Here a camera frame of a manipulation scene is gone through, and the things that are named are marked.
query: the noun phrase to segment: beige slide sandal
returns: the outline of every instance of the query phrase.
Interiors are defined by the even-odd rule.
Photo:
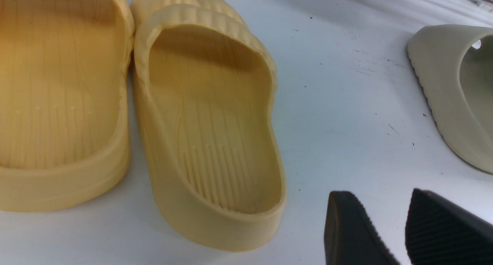
[[[134,0],[131,9],[134,96],[159,210],[202,245],[265,244],[286,201],[270,54],[223,0]]]
[[[0,209],[57,210],[129,162],[125,0],[0,0]]]
[[[472,47],[479,40],[480,47]],[[447,145],[493,172],[493,29],[425,27],[409,42],[408,53]]]

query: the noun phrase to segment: slide sandal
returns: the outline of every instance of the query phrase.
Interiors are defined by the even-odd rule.
[[[405,234],[413,265],[493,264],[493,226],[431,191],[414,189]]]
[[[0,209],[71,207],[129,162],[125,0],[0,0]]]
[[[271,56],[222,0],[134,0],[131,9],[134,96],[162,215],[208,247],[265,244],[286,201]]]
[[[399,265],[361,202],[349,191],[329,194],[324,247],[327,265]]]
[[[408,53],[447,145],[493,172],[493,29],[425,27],[409,42]]]

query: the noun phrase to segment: yellow slide sandal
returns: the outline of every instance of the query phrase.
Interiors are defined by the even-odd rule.
[[[162,215],[209,247],[265,244],[286,201],[271,56],[222,0],[134,0],[131,9],[134,96]]]
[[[125,0],[0,0],[0,209],[112,188],[129,161]]]

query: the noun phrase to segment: ribbed sandal strap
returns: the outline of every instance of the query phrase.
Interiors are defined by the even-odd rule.
[[[213,30],[260,54],[269,66],[276,88],[276,65],[269,52],[250,32],[243,18],[223,0],[134,0],[132,12],[137,23],[135,67],[147,91],[150,49],[163,30],[179,26]]]

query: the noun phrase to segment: white table surface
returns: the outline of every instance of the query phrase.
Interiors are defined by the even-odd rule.
[[[447,148],[406,54],[408,40],[425,25],[485,26],[493,14],[465,0],[226,1],[278,66],[273,127],[288,199],[271,242],[228,253],[189,242],[165,222],[153,201],[129,97],[127,176],[70,209],[0,212],[0,264],[324,265],[333,190],[359,197],[402,264],[410,263],[404,226],[414,187],[493,222],[493,176]]]

